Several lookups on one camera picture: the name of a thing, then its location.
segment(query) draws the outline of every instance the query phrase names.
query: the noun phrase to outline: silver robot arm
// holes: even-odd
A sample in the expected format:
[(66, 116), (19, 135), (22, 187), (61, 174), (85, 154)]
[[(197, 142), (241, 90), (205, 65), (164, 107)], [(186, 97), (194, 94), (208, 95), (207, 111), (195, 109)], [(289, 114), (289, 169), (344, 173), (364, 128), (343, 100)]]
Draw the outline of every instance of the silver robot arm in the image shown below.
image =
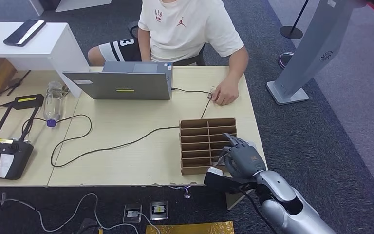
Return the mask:
[(265, 186), (262, 190), (271, 192), (271, 198), (265, 197), (262, 202), (262, 211), (272, 225), (286, 234), (335, 234), (299, 191), (277, 172), (262, 171), (254, 177), (257, 184)]
[(232, 194), (255, 189), (265, 218), (286, 234), (335, 234), (299, 191), (279, 173), (266, 170), (254, 147), (230, 134), (223, 135), (231, 147), (224, 147), (221, 157), (225, 156), (225, 166), (232, 177), (223, 176), (222, 170), (211, 167), (205, 185)]

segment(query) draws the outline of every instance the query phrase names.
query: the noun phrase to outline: white stripe on shorts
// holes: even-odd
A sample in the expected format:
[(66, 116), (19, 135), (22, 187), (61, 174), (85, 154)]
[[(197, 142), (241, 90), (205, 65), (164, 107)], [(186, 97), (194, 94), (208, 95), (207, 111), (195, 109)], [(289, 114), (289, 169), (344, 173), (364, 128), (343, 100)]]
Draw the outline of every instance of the white stripe on shorts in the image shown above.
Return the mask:
[[(118, 58), (120, 61), (124, 61), (124, 57), (122, 56), (122, 53), (120, 51), (120, 47), (118, 46), (118, 41), (113, 42), (115, 51), (117, 52)], [(102, 56), (104, 57), (105, 61), (117, 61), (117, 59), (114, 56), (114, 52), (111, 49), (110, 43), (105, 43), (102, 45), (99, 45), (99, 51), (101, 52)]]

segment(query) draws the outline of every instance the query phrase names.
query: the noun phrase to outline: black pole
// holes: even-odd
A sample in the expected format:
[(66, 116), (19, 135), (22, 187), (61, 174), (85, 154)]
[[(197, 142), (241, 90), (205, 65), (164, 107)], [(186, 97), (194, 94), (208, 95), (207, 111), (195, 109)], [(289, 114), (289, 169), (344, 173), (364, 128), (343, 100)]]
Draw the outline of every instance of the black pole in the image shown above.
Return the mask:
[(292, 34), (292, 33), (293, 33), (293, 30), (296, 28), (296, 24), (299, 22), (299, 19), (300, 19), (300, 17), (302, 16), (303, 11), (304, 11), (304, 9), (306, 8), (306, 5), (307, 5), (308, 2), (309, 2), (309, 0), (306, 0), (306, 1), (304, 2), (304, 5), (303, 5), (303, 7), (302, 7), (302, 10), (299, 12), (298, 18), (296, 19), (295, 24), (293, 24), (292, 30), (290, 30), (290, 34)]
[(300, 39), (303, 37), (303, 32), (300, 29), (298, 29), (296, 25), (298, 24), (299, 19), (302, 16), (304, 9), (306, 8), (308, 2), (309, 0), (306, 0), (304, 2), (304, 5), (302, 9), (300, 10), (298, 18), (296, 19), (293, 26), (283, 26), (280, 28), (279, 32), (282, 36), (284, 36), (285, 38), (293, 39), (293, 40)]
[(9, 112), (11, 112), (12, 103), (9, 104), (8, 109), (6, 109), (5, 114), (3, 115), (2, 119), (0, 120), (0, 130), (2, 129), (3, 124), (5, 123), (6, 118), (8, 118)]

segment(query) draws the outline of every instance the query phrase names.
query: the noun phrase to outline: black shorts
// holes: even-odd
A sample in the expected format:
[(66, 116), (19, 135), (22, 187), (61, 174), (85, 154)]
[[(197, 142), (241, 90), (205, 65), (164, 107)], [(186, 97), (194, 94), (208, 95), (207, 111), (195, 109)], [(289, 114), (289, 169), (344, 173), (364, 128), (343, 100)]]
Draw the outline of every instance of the black shorts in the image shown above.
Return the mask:
[(105, 61), (141, 62), (140, 47), (137, 39), (116, 40), (99, 45)]

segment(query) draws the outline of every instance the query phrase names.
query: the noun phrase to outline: cardboard divider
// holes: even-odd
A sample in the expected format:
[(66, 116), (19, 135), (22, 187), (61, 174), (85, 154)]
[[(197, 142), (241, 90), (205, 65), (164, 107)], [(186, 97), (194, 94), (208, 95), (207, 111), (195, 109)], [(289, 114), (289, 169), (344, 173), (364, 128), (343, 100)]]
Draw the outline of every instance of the cardboard divider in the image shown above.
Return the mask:
[(210, 157), (209, 150), (181, 151), (181, 159), (189, 157)]
[(206, 136), (181, 136), (181, 143), (200, 143), (206, 142), (208, 140), (208, 135)]
[(188, 151), (188, 150), (209, 150), (210, 144), (209, 143), (181, 143), (181, 151)]
[(236, 126), (213, 127), (213, 128), (209, 128), (208, 130), (211, 135), (222, 134), (222, 133), (236, 133)]
[(220, 141), (220, 142), (210, 143), (210, 149), (212, 149), (212, 150), (223, 149), (224, 146), (230, 146), (230, 142), (229, 141)]
[[(204, 174), (230, 142), (222, 135), (237, 136), (234, 118), (193, 119), (180, 121), (181, 172)], [(225, 166), (216, 166), (225, 171)]]
[(211, 159), (210, 158), (188, 158), (183, 159), (183, 166), (184, 167), (201, 167), (201, 166), (210, 166)]
[(216, 134), (216, 135), (210, 135), (210, 141), (215, 142), (215, 141), (225, 141), (226, 138), (222, 134)]
[(180, 123), (180, 128), (206, 128), (207, 122), (207, 119), (184, 120)]
[(234, 118), (209, 119), (208, 126), (209, 127), (236, 126), (236, 120)]
[(208, 135), (208, 128), (181, 129), (182, 136)]

